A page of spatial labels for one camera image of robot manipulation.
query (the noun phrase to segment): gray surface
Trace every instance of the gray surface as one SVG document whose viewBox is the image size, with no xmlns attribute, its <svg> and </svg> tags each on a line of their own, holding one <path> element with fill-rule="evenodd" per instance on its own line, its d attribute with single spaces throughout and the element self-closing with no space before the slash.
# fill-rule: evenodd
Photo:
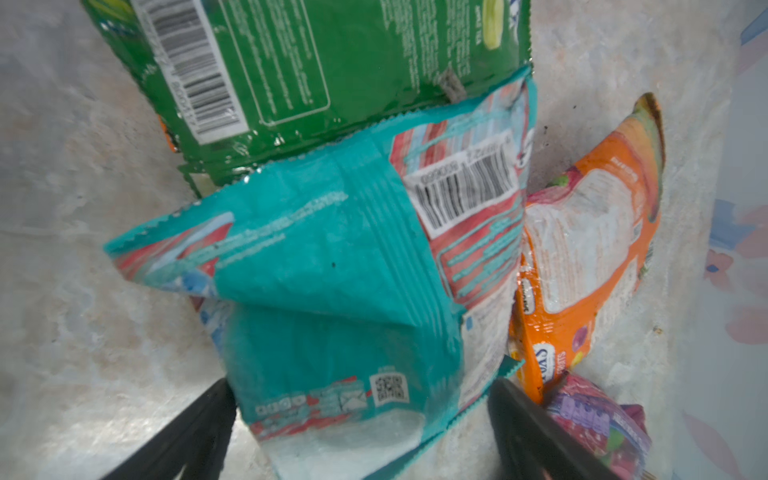
<svg viewBox="0 0 768 480">
<path fill-rule="evenodd" d="M 580 370 L 646 406 L 650 470 L 669 478 L 674 340 L 706 245 L 738 34 L 765 2 L 534 4 L 533 187 L 644 91 L 666 115 L 653 269 Z M 0 108 L 0 465 L 11 479 L 97 478 L 222 375 L 187 301 L 123 281 L 101 252 L 192 196 L 152 110 L 72 0 L 0 2 Z M 405 477 L 497 474 L 480 408 Z M 271 478 L 240 423 L 223 477 Z"/>
</svg>

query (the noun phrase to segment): plastic wrapper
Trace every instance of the plastic wrapper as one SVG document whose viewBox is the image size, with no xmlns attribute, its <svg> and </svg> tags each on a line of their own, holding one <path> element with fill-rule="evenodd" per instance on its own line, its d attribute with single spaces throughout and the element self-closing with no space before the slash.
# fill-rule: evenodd
<svg viewBox="0 0 768 480">
<path fill-rule="evenodd" d="M 603 338 L 648 268 L 658 228 L 664 135 L 655 98 L 525 208 L 525 236 L 511 323 L 512 356 L 526 393 L 578 364 Z"/>
<path fill-rule="evenodd" d="M 82 3 L 171 143 L 217 186 L 447 104 L 447 71 L 473 98 L 531 57 L 528 0 Z"/>
<path fill-rule="evenodd" d="M 650 438 L 642 406 L 619 406 L 594 383 L 569 374 L 547 411 L 621 480 L 643 478 Z"/>
<path fill-rule="evenodd" d="M 196 297 L 281 478 L 373 473 L 444 432 L 497 375 L 529 72 L 269 163 L 105 247 L 127 279 Z"/>
</svg>

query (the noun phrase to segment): nutrition label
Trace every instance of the nutrition label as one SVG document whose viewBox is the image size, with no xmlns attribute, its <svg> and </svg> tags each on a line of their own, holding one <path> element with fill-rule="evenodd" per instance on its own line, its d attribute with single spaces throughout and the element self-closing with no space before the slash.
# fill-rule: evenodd
<svg viewBox="0 0 768 480">
<path fill-rule="evenodd" d="M 515 301 L 515 275 L 502 281 L 498 291 L 464 314 L 464 379 L 460 409 L 480 396 L 493 380 L 507 348 L 509 319 Z"/>
<path fill-rule="evenodd" d="M 627 269 L 621 274 L 619 282 L 611 292 L 611 296 L 608 297 L 608 300 L 600 308 L 597 317 L 595 317 L 592 345 L 600 343 L 603 339 L 607 338 L 621 312 L 627 308 L 629 301 L 632 300 L 632 294 L 636 285 L 637 257 L 629 262 Z"/>
<path fill-rule="evenodd" d="M 629 254 L 633 222 L 629 188 L 605 170 L 589 172 L 556 208 L 525 211 L 547 312 L 575 305 L 611 278 Z"/>
<path fill-rule="evenodd" d="M 419 90 L 419 79 L 433 82 L 440 75 L 441 48 L 445 49 L 443 54 L 459 78 L 469 75 L 473 31 L 482 30 L 482 25 L 479 20 L 472 20 L 474 14 L 468 2 L 448 0 L 445 4 L 445 45 L 440 45 L 435 0 L 379 1 L 384 28 L 394 28 L 402 40 L 403 57 L 409 66 L 414 90 Z"/>
<path fill-rule="evenodd" d="M 331 103 L 303 0 L 219 0 L 260 122 L 278 125 Z"/>
</svg>

